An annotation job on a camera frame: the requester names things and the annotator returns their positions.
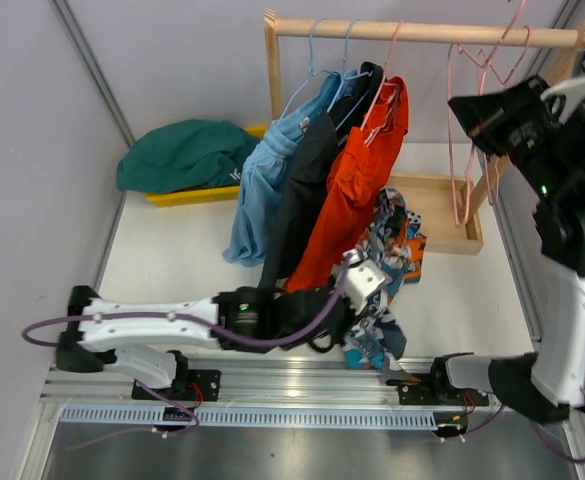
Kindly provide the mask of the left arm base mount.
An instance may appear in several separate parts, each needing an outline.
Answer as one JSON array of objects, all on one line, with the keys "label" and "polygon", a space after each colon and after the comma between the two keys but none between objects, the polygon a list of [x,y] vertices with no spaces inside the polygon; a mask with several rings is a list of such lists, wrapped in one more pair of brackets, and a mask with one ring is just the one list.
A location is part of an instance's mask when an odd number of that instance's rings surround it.
[{"label": "left arm base mount", "polygon": [[156,389],[154,393],[177,402],[217,402],[221,388],[221,371],[189,369],[178,377],[171,387]]}]

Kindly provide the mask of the patterned colourful shorts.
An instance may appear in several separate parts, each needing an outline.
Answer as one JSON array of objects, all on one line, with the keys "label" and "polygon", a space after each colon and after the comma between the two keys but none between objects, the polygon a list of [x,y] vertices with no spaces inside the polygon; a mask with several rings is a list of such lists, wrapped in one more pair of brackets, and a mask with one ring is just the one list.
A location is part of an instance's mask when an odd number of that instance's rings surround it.
[{"label": "patterned colourful shorts", "polygon": [[372,261],[385,280],[344,336],[342,349],[348,368],[380,370],[387,361],[403,356],[407,338],[390,305],[401,286],[421,279],[427,245],[421,226],[421,215],[407,208],[397,189],[382,188],[356,251]]}]

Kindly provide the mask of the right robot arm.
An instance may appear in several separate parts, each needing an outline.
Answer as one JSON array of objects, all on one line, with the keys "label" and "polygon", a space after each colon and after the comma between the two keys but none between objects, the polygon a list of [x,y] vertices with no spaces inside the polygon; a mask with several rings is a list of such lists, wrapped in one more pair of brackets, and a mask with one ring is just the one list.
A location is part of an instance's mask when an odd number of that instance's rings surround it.
[{"label": "right robot arm", "polygon": [[538,351],[439,357],[430,395],[447,404],[464,389],[490,393],[540,424],[585,413],[585,75],[556,85],[532,76],[498,93],[455,96],[449,107],[475,147],[509,158],[537,194],[533,219],[553,282]]}]

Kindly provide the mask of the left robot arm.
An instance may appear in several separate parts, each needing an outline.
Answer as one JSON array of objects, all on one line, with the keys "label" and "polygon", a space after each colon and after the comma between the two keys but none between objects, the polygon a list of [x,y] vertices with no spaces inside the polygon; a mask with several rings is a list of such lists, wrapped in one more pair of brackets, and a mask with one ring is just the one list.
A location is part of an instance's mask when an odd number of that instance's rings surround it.
[{"label": "left robot arm", "polygon": [[187,360],[159,344],[265,354],[291,350],[326,335],[342,341],[354,324],[352,303],[328,287],[285,294],[240,287],[173,304],[107,301],[87,286],[73,289],[70,325],[59,335],[57,367],[71,373],[114,371],[169,400],[188,390]]}]

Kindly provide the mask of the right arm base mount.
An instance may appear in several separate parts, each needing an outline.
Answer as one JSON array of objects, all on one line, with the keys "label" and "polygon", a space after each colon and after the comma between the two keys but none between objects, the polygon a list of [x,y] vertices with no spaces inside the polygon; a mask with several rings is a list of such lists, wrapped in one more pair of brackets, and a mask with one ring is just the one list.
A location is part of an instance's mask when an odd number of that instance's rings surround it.
[{"label": "right arm base mount", "polygon": [[405,406],[487,407],[490,404],[487,394],[444,386],[429,374],[409,374],[407,379],[386,380],[385,384],[397,390],[399,403]]}]

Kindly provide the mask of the dark green shorts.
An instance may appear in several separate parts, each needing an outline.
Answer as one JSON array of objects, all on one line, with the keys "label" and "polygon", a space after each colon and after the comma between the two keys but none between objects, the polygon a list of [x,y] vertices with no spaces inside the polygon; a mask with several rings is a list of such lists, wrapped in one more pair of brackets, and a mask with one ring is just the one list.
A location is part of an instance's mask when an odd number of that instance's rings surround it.
[{"label": "dark green shorts", "polygon": [[116,186],[151,194],[236,186],[259,142],[229,121],[165,125],[141,137],[119,161]]}]

